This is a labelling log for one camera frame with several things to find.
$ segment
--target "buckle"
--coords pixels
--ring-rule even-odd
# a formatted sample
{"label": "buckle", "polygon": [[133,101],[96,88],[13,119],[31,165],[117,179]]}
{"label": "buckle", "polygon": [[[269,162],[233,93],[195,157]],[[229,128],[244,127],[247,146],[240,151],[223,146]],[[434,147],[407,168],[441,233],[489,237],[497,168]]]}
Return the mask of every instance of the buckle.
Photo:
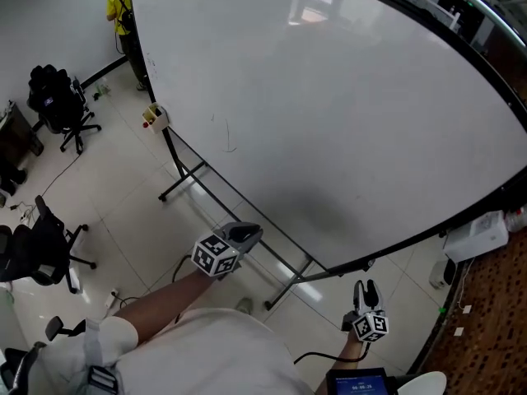
{"label": "buckle", "polygon": [[117,379],[104,367],[93,365],[88,373],[88,384],[107,393],[119,393]]}

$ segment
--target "office chair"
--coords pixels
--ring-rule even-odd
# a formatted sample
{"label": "office chair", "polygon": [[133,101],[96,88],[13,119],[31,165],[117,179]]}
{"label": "office chair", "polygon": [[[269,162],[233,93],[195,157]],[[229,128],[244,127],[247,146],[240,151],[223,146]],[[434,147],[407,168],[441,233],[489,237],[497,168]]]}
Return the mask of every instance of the office chair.
{"label": "office chair", "polygon": [[96,263],[70,254],[81,230],[88,231],[88,225],[80,225],[72,233],[65,230],[64,224],[53,215],[41,196],[36,197],[35,203],[40,217],[32,229],[19,225],[12,233],[8,226],[0,225],[0,282],[30,277],[42,286],[51,286],[66,277],[69,291],[76,294],[77,289],[73,288],[69,274],[70,261],[97,268]]}
{"label": "office chair", "polygon": [[[76,337],[86,331],[86,320],[80,322],[73,330],[64,329],[63,321],[59,316],[52,318],[46,326],[46,337],[52,341],[57,335],[67,335],[68,337]],[[22,359],[27,354],[27,351],[16,350],[14,348],[6,348],[4,351],[6,362],[0,365],[0,377],[7,389],[12,389],[15,383],[15,375]]]}
{"label": "office chair", "polygon": [[84,92],[75,79],[73,82],[64,69],[57,71],[48,64],[37,66],[31,71],[30,97],[27,104],[39,114],[39,120],[51,133],[64,134],[64,143],[60,151],[75,137],[77,154],[82,153],[83,142],[81,131],[96,128],[98,124],[86,126],[84,123],[95,115],[88,109]]}

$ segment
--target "backpack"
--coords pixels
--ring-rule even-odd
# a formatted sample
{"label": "backpack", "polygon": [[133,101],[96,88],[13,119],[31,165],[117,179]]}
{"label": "backpack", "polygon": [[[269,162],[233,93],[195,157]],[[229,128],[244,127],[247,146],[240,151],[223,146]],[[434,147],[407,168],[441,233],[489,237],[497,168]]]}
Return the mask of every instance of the backpack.
{"label": "backpack", "polygon": [[123,0],[119,0],[121,4],[124,7],[123,15],[121,16],[121,20],[119,18],[117,19],[117,22],[124,28],[124,30],[128,32],[134,32],[135,31],[135,20],[133,19],[133,12],[132,9],[128,9],[126,7],[126,4],[124,4]]}

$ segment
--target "chair base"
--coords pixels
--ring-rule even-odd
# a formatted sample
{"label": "chair base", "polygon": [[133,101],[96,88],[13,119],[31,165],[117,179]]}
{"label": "chair base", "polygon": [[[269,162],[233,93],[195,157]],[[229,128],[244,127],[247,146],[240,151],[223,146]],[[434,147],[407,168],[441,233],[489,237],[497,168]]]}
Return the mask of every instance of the chair base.
{"label": "chair base", "polygon": [[81,120],[81,123],[76,128],[74,128],[68,135],[66,135],[66,137],[64,138],[64,143],[60,146],[61,152],[66,151],[66,145],[75,137],[75,147],[77,148],[77,154],[80,155],[82,153],[84,143],[82,142],[81,132],[83,130],[90,130],[93,128],[96,128],[100,132],[100,130],[102,129],[99,124],[90,124],[89,126],[84,125],[84,123],[92,117],[95,117],[95,114],[93,114],[92,112],[85,115],[84,118]]}
{"label": "chair base", "polygon": [[[69,250],[72,249],[73,245],[75,244],[75,240],[77,239],[81,231],[88,231],[88,229],[89,229],[88,225],[83,224],[83,225],[78,226],[74,233],[72,233],[70,230],[66,230],[66,234],[69,237],[69,241],[68,241]],[[84,263],[85,265],[89,265],[90,269],[97,269],[97,264],[95,262],[88,262],[87,260],[76,258],[75,256],[72,256],[71,254],[69,255],[69,259],[75,262]],[[72,277],[70,276],[69,271],[66,272],[66,282],[68,284],[69,292],[72,294],[76,294],[78,291],[77,291],[77,288],[74,288],[72,285]]]}

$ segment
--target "screen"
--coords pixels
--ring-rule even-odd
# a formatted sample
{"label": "screen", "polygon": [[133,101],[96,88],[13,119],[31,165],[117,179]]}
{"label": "screen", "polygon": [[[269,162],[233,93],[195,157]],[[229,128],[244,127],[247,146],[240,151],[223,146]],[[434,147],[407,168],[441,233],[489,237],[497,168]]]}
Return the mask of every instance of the screen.
{"label": "screen", "polygon": [[361,376],[360,378],[336,378],[337,395],[388,395],[382,376]]}

